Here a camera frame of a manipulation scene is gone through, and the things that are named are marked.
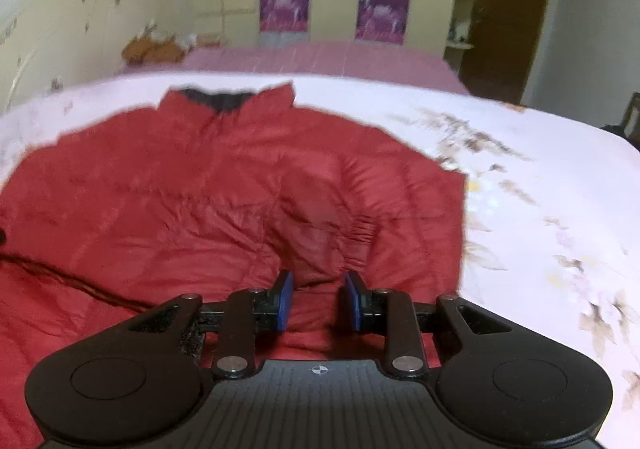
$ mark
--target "gray ribbed plate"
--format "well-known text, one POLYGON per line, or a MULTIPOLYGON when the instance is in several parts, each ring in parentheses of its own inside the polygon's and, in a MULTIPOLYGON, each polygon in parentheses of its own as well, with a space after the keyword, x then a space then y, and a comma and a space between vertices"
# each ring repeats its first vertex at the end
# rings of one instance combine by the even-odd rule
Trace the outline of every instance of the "gray ribbed plate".
MULTIPOLYGON (((65 447, 48 442, 41 449, 65 447)), ((373 361, 266 361, 249 379, 217 384, 171 433, 133 447, 497 448, 457 428, 423 385, 389 379, 373 361)))

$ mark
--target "red puffer jacket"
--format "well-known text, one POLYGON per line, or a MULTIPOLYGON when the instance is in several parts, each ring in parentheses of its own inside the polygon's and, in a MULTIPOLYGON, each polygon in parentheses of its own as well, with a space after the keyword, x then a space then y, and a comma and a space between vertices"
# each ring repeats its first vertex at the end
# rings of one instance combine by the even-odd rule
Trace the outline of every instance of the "red puffer jacket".
POLYGON ((463 176, 293 100, 217 114, 169 92, 21 163, 0 196, 2 447, 40 440, 22 395, 40 359, 178 294, 292 269, 289 329, 258 355, 325 359, 380 348, 335 329, 344 269, 416 301, 455 291, 463 176))

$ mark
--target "metal screw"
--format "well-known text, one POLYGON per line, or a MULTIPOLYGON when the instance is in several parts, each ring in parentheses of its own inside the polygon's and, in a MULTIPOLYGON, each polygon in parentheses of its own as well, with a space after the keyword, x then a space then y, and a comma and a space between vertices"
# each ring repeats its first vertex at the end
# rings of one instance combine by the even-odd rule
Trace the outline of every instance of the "metal screw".
POLYGON ((243 359, 242 357, 236 357, 235 355, 230 355, 229 357, 222 357, 217 362, 218 368, 228 373, 236 373, 238 371, 242 371, 248 365, 249 363, 246 361, 246 359, 243 359))
POLYGON ((411 355, 396 357, 391 364, 395 369, 406 371, 407 373, 418 371, 424 366, 424 363, 418 357, 412 357, 411 355))

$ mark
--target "circular cover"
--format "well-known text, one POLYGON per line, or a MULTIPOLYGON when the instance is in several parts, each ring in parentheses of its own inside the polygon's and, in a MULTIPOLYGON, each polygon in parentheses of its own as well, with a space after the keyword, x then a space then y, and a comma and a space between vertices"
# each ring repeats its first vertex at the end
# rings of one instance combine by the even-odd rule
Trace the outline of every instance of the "circular cover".
POLYGON ((180 422, 198 402, 201 382, 193 360, 181 354, 90 360, 55 354, 31 372, 25 398, 56 438, 122 445, 180 422))
POLYGON ((597 429, 612 399, 603 369, 565 350, 473 357, 461 352, 443 366, 436 392, 460 423, 492 441, 565 445, 597 429))

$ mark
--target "pink bedspread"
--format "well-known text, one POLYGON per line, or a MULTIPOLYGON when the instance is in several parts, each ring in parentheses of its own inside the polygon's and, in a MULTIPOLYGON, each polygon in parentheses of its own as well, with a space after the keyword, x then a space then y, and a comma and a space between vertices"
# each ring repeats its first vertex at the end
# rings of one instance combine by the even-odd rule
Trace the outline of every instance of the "pink bedspread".
POLYGON ((207 72, 309 73, 354 77, 468 95, 447 63, 436 55, 389 45, 301 43, 286 48, 200 48, 180 65, 128 68, 126 73, 189 70, 207 72))

